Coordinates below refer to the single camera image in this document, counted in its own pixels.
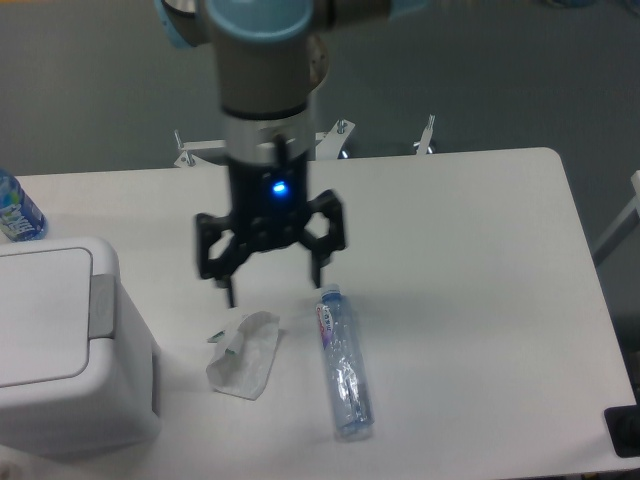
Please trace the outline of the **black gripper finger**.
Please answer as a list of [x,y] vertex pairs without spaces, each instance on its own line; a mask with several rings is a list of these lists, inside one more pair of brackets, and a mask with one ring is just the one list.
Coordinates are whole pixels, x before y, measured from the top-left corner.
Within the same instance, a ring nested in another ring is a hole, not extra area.
[[[327,221],[327,231],[317,237],[307,229],[311,217],[320,214]],[[325,190],[309,200],[302,210],[302,230],[298,242],[311,255],[311,281],[316,288],[322,286],[322,269],[331,261],[334,252],[347,246],[343,205],[333,190]]]
[[[198,213],[195,216],[195,261],[200,278],[212,280],[218,288],[225,290],[228,306],[236,307],[233,275],[248,260],[251,251],[246,242],[237,238],[232,227],[229,216]],[[231,233],[228,244],[215,254],[215,245],[222,240],[225,232]]]

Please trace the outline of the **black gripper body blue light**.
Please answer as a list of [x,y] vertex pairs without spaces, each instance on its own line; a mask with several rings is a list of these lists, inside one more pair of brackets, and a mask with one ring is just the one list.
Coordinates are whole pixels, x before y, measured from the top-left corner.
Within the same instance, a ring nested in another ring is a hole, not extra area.
[[304,236],[310,219],[308,155],[286,165],[258,165],[228,158],[229,223],[234,253],[287,248]]

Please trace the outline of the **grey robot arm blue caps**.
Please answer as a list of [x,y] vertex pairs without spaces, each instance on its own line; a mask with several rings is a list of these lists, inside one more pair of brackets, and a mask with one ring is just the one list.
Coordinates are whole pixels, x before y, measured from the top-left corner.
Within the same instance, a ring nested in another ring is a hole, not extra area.
[[159,1],[155,10],[178,48],[212,47],[225,121],[230,210],[195,218],[199,276],[232,293],[255,253],[299,244],[322,282],[347,245],[343,205],[332,190],[309,193],[315,157],[310,96],[312,38],[422,8],[419,1]]

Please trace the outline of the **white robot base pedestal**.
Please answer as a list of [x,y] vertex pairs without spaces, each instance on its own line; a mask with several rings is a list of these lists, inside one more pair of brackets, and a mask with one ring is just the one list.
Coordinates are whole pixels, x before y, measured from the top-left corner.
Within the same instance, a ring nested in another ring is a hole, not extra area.
[[317,133],[319,90],[324,84],[330,69],[327,46],[318,34],[311,34],[308,37],[307,53],[310,75],[310,91],[307,99],[307,106],[313,132]]

